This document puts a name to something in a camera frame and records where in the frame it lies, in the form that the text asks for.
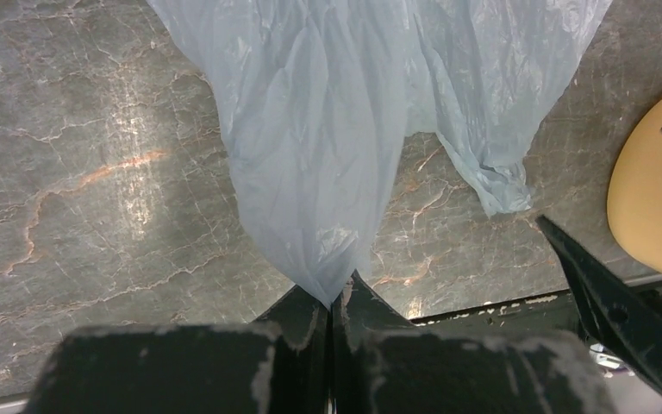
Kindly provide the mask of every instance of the translucent plastic bag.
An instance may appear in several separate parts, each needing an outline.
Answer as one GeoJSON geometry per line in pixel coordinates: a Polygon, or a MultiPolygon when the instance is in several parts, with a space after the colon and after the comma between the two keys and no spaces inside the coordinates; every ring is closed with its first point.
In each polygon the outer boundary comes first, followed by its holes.
{"type": "Polygon", "coordinates": [[[610,0],[148,0],[206,73],[240,220],[329,306],[368,268],[403,138],[435,132],[487,214],[610,0]]]}

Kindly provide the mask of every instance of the yellow object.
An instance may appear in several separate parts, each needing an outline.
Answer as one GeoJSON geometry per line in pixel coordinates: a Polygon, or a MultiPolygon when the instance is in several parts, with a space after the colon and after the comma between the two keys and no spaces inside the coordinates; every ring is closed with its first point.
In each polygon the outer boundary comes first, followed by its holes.
{"type": "Polygon", "coordinates": [[[626,141],[608,191],[608,222],[636,260],[662,273],[662,100],[626,141]]]}

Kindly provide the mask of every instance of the crumpled plastic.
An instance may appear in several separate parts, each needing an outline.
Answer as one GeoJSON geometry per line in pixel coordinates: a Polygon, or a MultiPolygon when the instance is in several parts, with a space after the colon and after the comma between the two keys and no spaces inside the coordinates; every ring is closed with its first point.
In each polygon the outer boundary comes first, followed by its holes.
{"type": "Polygon", "coordinates": [[[329,307],[406,135],[436,133],[486,214],[531,207],[521,161],[610,1],[148,3],[212,84],[243,227],[329,307]]]}

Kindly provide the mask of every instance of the marble surface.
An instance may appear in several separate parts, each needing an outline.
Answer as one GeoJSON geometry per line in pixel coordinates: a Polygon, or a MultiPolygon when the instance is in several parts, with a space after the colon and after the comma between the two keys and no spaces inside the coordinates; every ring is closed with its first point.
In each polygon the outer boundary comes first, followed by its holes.
{"type": "MultiPolygon", "coordinates": [[[[525,160],[534,210],[487,219],[408,138],[367,282],[407,317],[565,287],[541,212],[623,277],[609,172],[662,97],[662,2],[615,0],[525,160]]],[[[0,396],[92,323],[255,318],[290,282],[236,216],[212,92],[137,0],[0,0],[0,396]]]]}

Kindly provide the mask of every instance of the gray marble tabletop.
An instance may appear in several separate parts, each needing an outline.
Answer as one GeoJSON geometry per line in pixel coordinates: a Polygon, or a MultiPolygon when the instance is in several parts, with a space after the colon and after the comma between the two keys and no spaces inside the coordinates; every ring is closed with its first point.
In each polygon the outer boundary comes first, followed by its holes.
{"type": "MultiPolygon", "coordinates": [[[[662,97],[662,1],[615,0],[487,218],[432,135],[406,141],[367,281],[406,317],[565,287],[544,212],[624,278],[609,173],[662,97]]],[[[212,91],[136,0],[0,0],[0,396],[95,323],[255,318],[290,287],[243,232],[212,91]]]]}

